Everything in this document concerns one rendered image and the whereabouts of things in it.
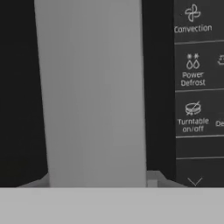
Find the black microwave door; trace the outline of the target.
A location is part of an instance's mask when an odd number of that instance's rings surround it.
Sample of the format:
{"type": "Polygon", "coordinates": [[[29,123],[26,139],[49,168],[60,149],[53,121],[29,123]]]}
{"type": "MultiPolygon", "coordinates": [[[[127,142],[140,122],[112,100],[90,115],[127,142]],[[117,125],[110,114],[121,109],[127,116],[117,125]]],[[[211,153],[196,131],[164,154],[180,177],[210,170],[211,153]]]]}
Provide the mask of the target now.
{"type": "MultiPolygon", "coordinates": [[[[175,155],[163,148],[144,82],[146,172],[176,178],[175,155]]],[[[49,174],[34,0],[0,0],[0,187],[22,187],[49,174]]]]}

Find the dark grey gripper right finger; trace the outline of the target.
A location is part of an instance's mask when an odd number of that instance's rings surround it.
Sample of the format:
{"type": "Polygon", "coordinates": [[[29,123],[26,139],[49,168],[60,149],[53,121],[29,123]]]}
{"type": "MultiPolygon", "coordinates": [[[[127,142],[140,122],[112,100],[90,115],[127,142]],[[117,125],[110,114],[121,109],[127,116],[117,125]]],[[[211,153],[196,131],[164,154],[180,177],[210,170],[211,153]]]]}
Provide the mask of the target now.
{"type": "Polygon", "coordinates": [[[147,186],[148,187],[172,187],[172,188],[181,188],[183,185],[169,180],[161,171],[147,171],[147,186]]]}

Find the grey microwave door handle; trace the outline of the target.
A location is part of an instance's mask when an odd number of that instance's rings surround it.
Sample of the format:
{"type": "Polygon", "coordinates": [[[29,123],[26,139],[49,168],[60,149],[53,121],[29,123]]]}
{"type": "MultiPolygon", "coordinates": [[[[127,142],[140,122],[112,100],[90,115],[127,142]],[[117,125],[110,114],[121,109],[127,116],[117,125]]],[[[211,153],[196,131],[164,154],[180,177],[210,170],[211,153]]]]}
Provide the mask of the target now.
{"type": "Polygon", "coordinates": [[[34,0],[53,187],[144,187],[140,0],[34,0]]]}

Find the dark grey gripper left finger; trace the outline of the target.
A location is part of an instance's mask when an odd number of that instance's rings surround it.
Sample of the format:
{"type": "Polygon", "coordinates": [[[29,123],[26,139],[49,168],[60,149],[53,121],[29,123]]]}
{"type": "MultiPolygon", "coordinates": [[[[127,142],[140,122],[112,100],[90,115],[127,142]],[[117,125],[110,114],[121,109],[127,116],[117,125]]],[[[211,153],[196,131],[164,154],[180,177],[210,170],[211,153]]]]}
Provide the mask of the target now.
{"type": "Polygon", "coordinates": [[[32,181],[28,184],[24,184],[22,185],[22,188],[25,188],[25,187],[34,187],[34,188],[37,188],[37,187],[49,187],[50,186],[50,180],[49,180],[49,174],[47,173],[43,178],[41,179],[38,179],[38,180],[35,180],[35,181],[32,181]]]}

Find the black microwave oven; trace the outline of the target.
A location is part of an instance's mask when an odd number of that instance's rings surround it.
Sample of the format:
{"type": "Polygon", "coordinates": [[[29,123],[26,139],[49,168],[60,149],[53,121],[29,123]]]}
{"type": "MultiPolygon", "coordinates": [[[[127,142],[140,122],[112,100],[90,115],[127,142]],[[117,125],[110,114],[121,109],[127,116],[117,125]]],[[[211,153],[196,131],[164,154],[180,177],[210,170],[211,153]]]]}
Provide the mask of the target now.
{"type": "Polygon", "coordinates": [[[174,0],[176,171],[224,187],[224,0],[174,0]]]}

